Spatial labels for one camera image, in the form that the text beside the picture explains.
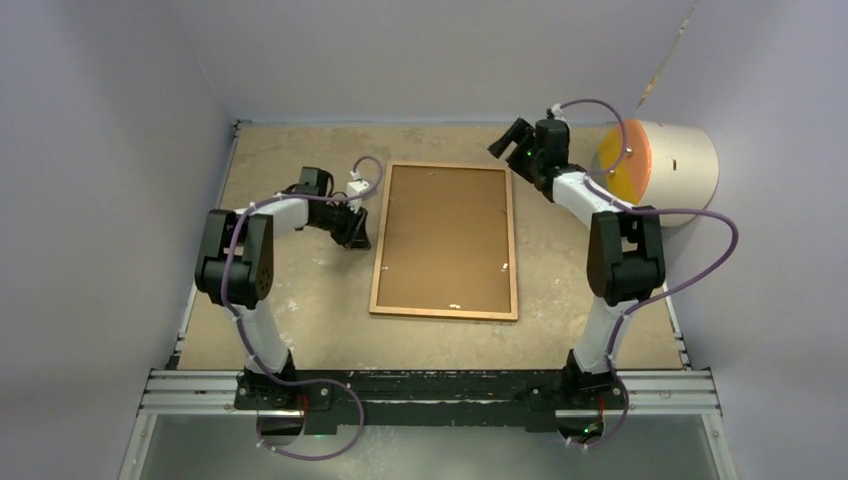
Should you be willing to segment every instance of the black mounting bracket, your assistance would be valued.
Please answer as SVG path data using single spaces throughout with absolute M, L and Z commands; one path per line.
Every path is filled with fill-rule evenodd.
M 653 207 L 634 210 L 653 210 Z M 625 251 L 622 239 L 635 245 L 635 249 Z M 665 281 L 659 216 L 630 212 L 592 215 L 586 275 L 592 293 L 610 306 L 648 299 Z
M 597 422 L 597 416 L 561 417 L 565 410 L 621 408 L 612 391 L 572 392 L 561 370 L 283 370 L 297 380 L 329 378 L 349 385 L 363 402 L 369 425 L 510 426 L 561 432 Z M 341 388 L 314 384 L 290 389 L 245 370 L 238 378 L 238 410 L 297 410 L 307 406 L 304 433 L 335 434 L 357 423 L 358 410 Z
M 212 210 L 200 241 L 200 252 L 194 270 L 197 289 L 216 305 L 223 305 L 221 282 L 230 241 L 238 215 L 231 210 Z M 268 296 L 274 283 L 274 218 L 254 214 L 245 220 L 239 233 L 227 285 L 228 300 L 236 305 L 256 308 Z

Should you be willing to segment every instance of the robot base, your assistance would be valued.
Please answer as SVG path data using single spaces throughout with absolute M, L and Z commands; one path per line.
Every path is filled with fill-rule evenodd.
M 566 410 L 620 409 L 622 398 L 603 391 L 573 391 L 565 370 L 294 370 L 281 378 L 329 378 L 349 385 L 362 401 L 368 425 L 523 427 L 565 437 L 600 436 L 595 416 L 558 418 Z M 327 384 L 281 387 L 245 370 L 238 378 L 238 410 L 299 410 L 307 406 L 307 435 L 332 435 L 355 425 L 356 404 L 344 390 Z

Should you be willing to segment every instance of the metal frame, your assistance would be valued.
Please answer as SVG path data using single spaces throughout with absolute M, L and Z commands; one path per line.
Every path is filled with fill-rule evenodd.
M 144 461 L 147 459 L 147 450 L 150 448 L 150 439 L 153 437 L 154 428 L 156 428 L 156 415 L 143 414 L 136 418 L 118 480 L 141 478 L 141 471 L 144 469 Z
M 235 410 L 239 371 L 154 370 L 139 415 L 261 415 L 299 417 L 297 410 Z M 709 371 L 631 370 L 619 372 L 630 393 L 633 415 L 720 415 Z M 597 410 L 558 411 L 558 417 L 597 415 Z

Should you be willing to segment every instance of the white connector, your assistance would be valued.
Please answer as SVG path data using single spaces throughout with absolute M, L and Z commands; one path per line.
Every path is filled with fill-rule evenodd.
M 347 186 L 345 187 L 345 195 L 348 197 L 360 195 L 371 186 L 370 183 L 362 180 L 362 177 L 359 176 L 359 172 L 350 172 L 350 174 L 353 176 L 353 181 L 347 182 Z M 359 211 L 360 207 L 362 207 L 362 199 L 357 198 L 355 200 L 349 200 L 347 202 L 347 206 L 350 207 L 353 213 L 356 213 Z

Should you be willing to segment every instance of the white wall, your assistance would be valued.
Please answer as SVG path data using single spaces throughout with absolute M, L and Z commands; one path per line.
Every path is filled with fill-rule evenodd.
M 230 132 L 166 0 L 0 3 L 0 470 L 115 478 Z
M 837 1 L 701 0 L 638 112 L 703 127 L 718 151 L 711 208 L 741 242 L 675 305 L 747 479 L 848 478 L 845 18 Z M 726 242 L 711 221 L 675 233 L 669 281 Z
M 694 0 L 173 3 L 236 117 L 420 122 L 632 114 Z

